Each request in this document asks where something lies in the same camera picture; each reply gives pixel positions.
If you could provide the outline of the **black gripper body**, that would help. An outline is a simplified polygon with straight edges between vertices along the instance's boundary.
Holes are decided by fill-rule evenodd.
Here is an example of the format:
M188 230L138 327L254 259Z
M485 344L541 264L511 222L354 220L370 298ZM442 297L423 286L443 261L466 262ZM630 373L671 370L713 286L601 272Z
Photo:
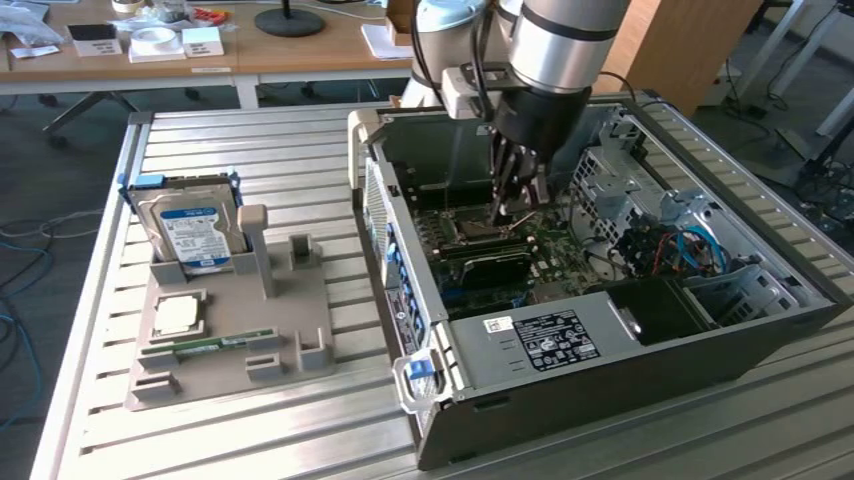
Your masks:
M515 145L550 161L578 125L590 96L590 87L570 94L534 88L503 91L494 118L493 155Z

